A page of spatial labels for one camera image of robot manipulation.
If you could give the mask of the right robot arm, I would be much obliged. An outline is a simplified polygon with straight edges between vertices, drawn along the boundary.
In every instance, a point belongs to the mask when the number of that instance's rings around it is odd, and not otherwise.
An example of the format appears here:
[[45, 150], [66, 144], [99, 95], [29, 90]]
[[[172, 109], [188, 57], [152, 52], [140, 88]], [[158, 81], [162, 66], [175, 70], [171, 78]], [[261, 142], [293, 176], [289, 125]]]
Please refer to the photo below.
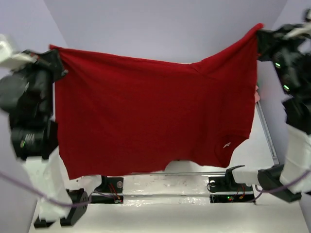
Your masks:
[[311, 54], [299, 46], [311, 37], [311, 21], [285, 24], [275, 31], [259, 30], [258, 60], [273, 63], [285, 94], [283, 102], [289, 134], [285, 163], [271, 168], [236, 166], [226, 170], [224, 183], [235, 188], [242, 184], [260, 186], [285, 201], [301, 199], [311, 192]]

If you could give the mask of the dark red t-shirt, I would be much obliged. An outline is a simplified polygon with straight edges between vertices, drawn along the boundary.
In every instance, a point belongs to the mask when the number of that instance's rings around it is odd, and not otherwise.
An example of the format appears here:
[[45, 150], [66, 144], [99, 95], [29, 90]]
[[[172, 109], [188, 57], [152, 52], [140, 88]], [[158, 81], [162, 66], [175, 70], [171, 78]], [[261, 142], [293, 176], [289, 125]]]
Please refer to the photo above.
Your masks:
[[173, 161], [228, 167], [252, 129], [262, 27], [191, 64], [58, 48], [68, 73], [55, 83], [55, 113], [69, 178]]

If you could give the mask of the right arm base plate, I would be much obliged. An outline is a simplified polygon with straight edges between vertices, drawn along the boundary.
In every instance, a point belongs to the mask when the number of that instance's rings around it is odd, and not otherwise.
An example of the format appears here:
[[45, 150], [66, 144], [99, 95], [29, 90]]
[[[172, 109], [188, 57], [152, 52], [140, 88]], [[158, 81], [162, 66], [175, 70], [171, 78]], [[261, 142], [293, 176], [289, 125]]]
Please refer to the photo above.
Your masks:
[[255, 198], [253, 188], [246, 184], [227, 184], [224, 176], [208, 178], [207, 190], [210, 203], [244, 203]]

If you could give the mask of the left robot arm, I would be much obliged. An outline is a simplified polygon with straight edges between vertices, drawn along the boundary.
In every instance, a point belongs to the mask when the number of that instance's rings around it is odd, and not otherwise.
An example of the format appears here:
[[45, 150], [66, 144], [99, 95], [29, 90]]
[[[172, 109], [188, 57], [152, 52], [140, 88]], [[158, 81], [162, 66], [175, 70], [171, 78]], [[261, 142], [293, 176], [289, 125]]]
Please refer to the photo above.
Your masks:
[[63, 227], [73, 226], [102, 179], [94, 175], [70, 180], [57, 152], [52, 87], [67, 74], [59, 52], [15, 52], [1, 44], [0, 65], [11, 71], [0, 81], [0, 107], [9, 115], [11, 142], [30, 177], [29, 190], [38, 196], [34, 227], [47, 228], [56, 221]]

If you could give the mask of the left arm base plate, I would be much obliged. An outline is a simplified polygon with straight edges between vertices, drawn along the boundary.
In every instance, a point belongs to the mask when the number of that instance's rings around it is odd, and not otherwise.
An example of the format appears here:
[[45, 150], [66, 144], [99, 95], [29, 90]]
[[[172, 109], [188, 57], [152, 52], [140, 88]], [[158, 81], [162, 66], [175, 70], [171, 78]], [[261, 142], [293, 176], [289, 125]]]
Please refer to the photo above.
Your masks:
[[102, 183], [91, 195], [92, 204], [123, 204], [123, 177], [102, 176]]

